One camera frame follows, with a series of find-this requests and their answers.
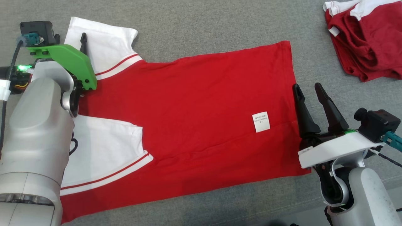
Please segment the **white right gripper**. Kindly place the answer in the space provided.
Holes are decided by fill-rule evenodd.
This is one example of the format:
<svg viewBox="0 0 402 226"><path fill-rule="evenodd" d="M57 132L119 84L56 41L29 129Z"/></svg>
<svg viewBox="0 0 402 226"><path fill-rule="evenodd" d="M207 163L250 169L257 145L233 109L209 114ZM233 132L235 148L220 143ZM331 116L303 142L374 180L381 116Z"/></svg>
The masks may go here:
<svg viewBox="0 0 402 226"><path fill-rule="evenodd" d="M328 132L340 133L349 129L349 125L328 96L321 83L314 85L319 102L322 104L328 121ZM295 83L292 86L299 135L301 138L319 134L320 127L314 123L310 112L305 105L305 96L300 86ZM298 152L300 166L303 169L317 164L334 161L334 164L355 164L363 167L363 158L369 149L384 146L383 142L374 143L360 132L349 132L333 140L310 146Z"/></svg>

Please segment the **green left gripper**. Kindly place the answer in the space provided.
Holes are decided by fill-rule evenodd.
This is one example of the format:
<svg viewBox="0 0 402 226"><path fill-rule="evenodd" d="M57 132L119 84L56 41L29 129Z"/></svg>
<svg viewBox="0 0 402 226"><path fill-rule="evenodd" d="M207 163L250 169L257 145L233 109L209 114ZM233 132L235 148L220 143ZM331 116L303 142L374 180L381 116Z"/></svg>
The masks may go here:
<svg viewBox="0 0 402 226"><path fill-rule="evenodd" d="M27 49L36 59L50 58L59 63L82 82L85 90L95 90L97 79L88 56L88 38L85 32L81 35L80 43L79 50L67 44L27 47Z"/></svg>

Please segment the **red shorts white waistband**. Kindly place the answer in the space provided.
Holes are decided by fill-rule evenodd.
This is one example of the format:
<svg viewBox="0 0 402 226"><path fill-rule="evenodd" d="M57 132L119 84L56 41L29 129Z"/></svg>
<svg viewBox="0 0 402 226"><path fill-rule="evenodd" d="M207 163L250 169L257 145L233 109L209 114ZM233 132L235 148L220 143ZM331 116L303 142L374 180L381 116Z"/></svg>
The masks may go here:
<svg viewBox="0 0 402 226"><path fill-rule="evenodd" d="M402 0L328 1L323 11L347 74L402 80Z"/></svg>

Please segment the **red T-shirt white sleeves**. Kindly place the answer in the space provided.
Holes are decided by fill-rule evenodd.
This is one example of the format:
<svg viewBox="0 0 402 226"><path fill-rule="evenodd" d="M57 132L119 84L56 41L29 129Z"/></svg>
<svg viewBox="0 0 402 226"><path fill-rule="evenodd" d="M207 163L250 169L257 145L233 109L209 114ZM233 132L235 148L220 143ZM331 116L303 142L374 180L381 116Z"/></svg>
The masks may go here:
<svg viewBox="0 0 402 226"><path fill-rule="evenodd" d="M291 43L146 62L138 32L72 17L97 88L79 101L62 223L109 209L310 173L298 159Z"/></svg>

